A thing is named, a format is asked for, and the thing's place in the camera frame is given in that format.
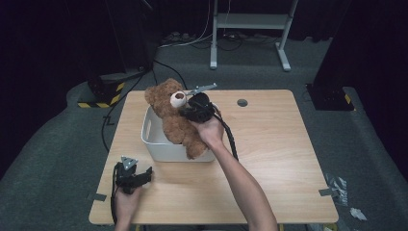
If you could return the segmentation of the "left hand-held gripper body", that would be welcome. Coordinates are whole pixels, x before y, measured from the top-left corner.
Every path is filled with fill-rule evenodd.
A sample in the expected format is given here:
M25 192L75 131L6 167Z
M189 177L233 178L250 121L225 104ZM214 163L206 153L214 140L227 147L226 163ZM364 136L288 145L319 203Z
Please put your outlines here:
M135 188L143 185L141 178L136 175L138 159L122 156L116 164L115 183L124 193L132 194Z

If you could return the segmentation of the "person's left hand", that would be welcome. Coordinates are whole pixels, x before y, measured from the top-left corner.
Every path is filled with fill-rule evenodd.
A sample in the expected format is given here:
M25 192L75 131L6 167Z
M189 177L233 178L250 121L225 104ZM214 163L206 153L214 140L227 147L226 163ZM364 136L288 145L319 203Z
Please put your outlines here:
M130 224L138 207L142 187L135 188L131 194L127 194L122 188L115 190L115 214L116 224Z

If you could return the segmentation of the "brown teddy bear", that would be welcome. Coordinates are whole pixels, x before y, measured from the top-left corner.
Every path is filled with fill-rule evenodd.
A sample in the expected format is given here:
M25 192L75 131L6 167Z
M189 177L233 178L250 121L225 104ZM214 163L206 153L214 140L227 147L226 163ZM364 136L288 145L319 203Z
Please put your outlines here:
M188 159L196 159L208 150L197 129L180 115L179 110L187 104L187 96L178 81L168 78L157 86L149 87L144 98L162 120L166 138L173 144L182 144Z

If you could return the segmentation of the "crumpled white paper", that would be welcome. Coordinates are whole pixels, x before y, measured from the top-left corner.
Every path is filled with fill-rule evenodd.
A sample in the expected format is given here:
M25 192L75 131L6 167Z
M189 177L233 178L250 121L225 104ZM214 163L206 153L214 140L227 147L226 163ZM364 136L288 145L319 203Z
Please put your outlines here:
M349 212L354 218L357 218L357 219L363 220L363 221L367 220L367 217L362 213L362 211L360 209L351 208L349 210Z

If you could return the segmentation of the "crumpled clear plastic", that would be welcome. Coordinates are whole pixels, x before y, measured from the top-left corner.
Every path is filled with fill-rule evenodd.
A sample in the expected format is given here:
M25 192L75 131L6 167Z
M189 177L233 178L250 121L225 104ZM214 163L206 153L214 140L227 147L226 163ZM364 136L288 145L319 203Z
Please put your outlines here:
M347 206L347 182L339 176L325 173L324 178L328 188L332 191L332 198L337 205Z

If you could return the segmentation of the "grey metal stand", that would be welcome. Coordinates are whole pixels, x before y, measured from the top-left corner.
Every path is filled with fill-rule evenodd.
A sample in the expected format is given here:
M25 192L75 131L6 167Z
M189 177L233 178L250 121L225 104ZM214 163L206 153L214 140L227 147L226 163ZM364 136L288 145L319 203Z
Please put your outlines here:
M210 69L217 68L217 30L218 29L260 29L280 30L282 36L275 43L275 48L284 71L291 71L291 65L285 53L285 45L292 27L294 13L299 0L292 0L287 14L261 13L220 13L218 0L214 0L212 43L210 49Z

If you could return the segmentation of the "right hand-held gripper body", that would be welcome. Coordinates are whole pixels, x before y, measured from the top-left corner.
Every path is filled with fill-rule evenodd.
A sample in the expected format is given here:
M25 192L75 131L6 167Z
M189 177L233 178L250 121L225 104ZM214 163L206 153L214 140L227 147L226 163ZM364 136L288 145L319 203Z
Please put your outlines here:
M184 109L190 109L191 115L186 117L186 119L197 123L204 123L211 119L215 114L215 107L205 93L205 90L211 90L216 87L217 84L212 83L211 85L196 87L189 92L191 98L188 100Z

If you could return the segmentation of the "person's right hand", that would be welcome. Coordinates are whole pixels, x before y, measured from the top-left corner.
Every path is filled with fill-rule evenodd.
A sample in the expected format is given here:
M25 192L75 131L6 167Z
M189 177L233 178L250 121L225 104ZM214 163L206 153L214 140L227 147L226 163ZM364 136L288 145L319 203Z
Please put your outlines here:
M215 118L204 123L191 122L191 125L198 131L200 138L209 146L211 150L220 149L223 143L223 126Z

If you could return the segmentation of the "black power strip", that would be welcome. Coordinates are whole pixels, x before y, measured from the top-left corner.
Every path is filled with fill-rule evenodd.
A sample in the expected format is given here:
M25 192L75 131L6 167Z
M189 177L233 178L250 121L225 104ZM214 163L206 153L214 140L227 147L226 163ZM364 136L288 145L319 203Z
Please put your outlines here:
M189 33L171 32L162 39L162 45L188 43L195 40L195 35Z

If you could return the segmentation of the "black yellow striped stand base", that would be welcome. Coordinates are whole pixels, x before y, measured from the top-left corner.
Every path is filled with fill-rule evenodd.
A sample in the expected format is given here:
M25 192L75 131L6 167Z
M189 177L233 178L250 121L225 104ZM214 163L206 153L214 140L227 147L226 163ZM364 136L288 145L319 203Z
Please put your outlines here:
M343 89L330 89L307 84L306 89L318 111L354 111L351 98Z
M115 105L124 89L125 82L141 78L143 72L115 73L96 76L87 80L77 105L80 108L109 108Z

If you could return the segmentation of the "white plastic storage bin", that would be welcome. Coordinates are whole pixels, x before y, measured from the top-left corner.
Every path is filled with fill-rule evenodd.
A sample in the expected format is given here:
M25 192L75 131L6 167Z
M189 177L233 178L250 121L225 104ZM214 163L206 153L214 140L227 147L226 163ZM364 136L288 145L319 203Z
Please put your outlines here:
M154 113L151 107L148 107L146 110L140 136L154 161L167 163L208 163L216 158L211 150L206 150L198 158L189 159L186 147L183 144L174 144L166 138L162 120Z

